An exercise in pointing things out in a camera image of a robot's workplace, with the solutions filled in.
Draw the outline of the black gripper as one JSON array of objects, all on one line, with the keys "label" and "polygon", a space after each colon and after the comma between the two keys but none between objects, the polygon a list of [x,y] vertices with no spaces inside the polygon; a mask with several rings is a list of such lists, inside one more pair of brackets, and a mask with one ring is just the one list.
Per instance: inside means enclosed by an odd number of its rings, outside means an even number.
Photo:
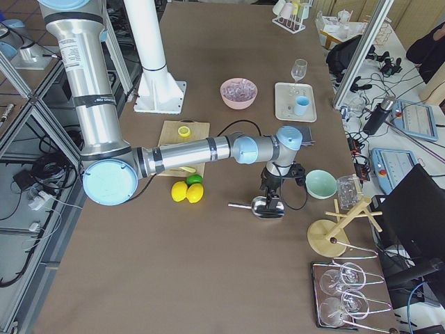
[{"label": "black gripper", "polygon": [[277,190],[284,183],[284,180],[295,180],[298,186],[305,185],[305,169],[301,164],[293,162],[289,165],[287,174],[272,174],[267,167],[261,172],[261,186],[260,189],[265,191],[266,195],[266,209],[269,213],[277,213],[277,204],[279,202],[279,196]]}]

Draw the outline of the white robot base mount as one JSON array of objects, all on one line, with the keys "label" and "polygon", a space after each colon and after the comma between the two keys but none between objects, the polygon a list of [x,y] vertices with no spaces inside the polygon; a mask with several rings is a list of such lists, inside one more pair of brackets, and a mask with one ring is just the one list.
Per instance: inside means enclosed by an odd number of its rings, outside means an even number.
[{"label": "white robot base mount", "polygon": [[134,111],[181,113],[186,82],[176,81],[168,72],[154,2],[125,1],[124,5],[143,69]]}]

